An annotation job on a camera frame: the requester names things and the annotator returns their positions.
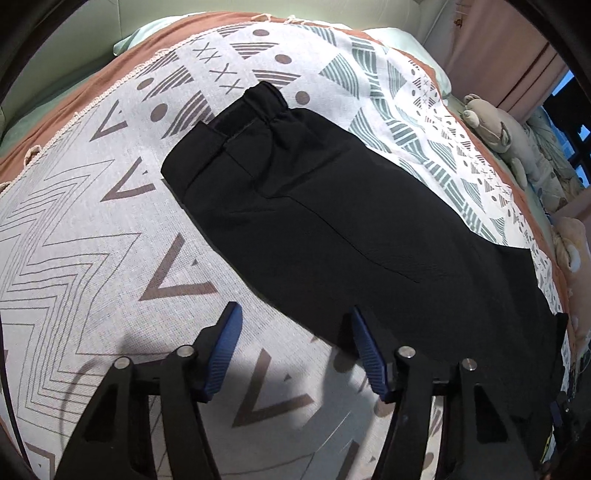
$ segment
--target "headboard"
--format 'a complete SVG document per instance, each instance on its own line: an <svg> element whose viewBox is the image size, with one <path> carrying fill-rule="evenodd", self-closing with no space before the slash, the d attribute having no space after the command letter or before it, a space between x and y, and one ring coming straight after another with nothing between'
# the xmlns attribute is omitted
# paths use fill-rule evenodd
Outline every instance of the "headboard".
<svg viewBox="0 0 591 480"><path fill-rule="evenodd" d="M44 96L109 60L119 40L158 18L201 11L264 12L342 23L356 30L397 27L424 43L453 0L89 0L56 30L18 76L1 109L6 125Z"/></svg>

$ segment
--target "elastic waistband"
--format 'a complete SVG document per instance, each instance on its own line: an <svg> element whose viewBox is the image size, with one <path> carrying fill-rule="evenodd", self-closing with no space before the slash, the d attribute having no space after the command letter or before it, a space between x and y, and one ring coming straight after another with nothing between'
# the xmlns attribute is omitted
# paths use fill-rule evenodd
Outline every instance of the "elastic waistband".
<svg viewBox="0 0 591 480"><path fill-rule="evenodd" d="M177 143L162 164L161 173L181 203L193 180L219 155L224 143L255 118L265 123L288 110L283 95L268 82L247 89L209 124L199 122Z"/></svg>

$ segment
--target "plush toy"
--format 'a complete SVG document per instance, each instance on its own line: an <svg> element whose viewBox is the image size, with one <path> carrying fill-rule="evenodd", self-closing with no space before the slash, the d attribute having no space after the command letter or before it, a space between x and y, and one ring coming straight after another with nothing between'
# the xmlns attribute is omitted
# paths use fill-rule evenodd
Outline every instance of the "plush toy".
<svg viewBox="0 0 591 480"><path fill-rule="evenodd" d="M573 363L578 362L591 339L591 252L585 226L576 218L554 221L556 263L569 288L570 321L574 330Z"/></svg>
<svg viewBox="0 0 591 480"><path fill-rule="evenodd" d="M564 191L552 165L517 120L478 95L467 95L464 103L462 119L507 163L519 187L525 190L530 182L550 213L564 206Z"/></svg>

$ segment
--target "black fabric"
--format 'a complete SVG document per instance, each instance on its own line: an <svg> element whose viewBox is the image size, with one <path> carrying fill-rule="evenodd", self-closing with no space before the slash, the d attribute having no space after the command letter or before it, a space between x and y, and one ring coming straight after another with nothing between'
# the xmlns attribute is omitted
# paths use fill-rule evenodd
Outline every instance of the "black fabric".
<svg viewBox="0 0 591 480"><path fill-rule="evenodd" d="M162 174L245 281L315 335L339 344L343 316L362 304L434 359L476 359L517 419L558 394L564 329L529 250L472 233L420 181L322 116L288 109L271 85L198 124Z"/></svg>

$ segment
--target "bed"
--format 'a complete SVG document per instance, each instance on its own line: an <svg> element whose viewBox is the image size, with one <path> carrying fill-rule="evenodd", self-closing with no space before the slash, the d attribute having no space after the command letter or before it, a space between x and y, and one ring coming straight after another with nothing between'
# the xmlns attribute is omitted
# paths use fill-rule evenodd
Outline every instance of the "bed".
<svg viewBox="0 0 591 480"><path fill-rule="evenodd" d="M298 61L304 47L317 58ZM393 407L352 358L259 299L161 179L164 157L197 121L263 79L290 107L322 114L418 178L472 231L529 248L551 310L566 308L535 195L458 121L456 100L445 107L428 65L357 30L256 13L183 18L87 79L7 155L27 164L13 164L22 171L0 193L0 307L13 402L40 478L52 478L115 358L162 357L229 300L256 322L202 408L222 477L371 477ZM395 142L386 116L410 136ZM566 389L567 338L561 355ZM435 474L442 410L434 398L424 479ZM170 478L157 399L151 421L158 477Z"/></svg>

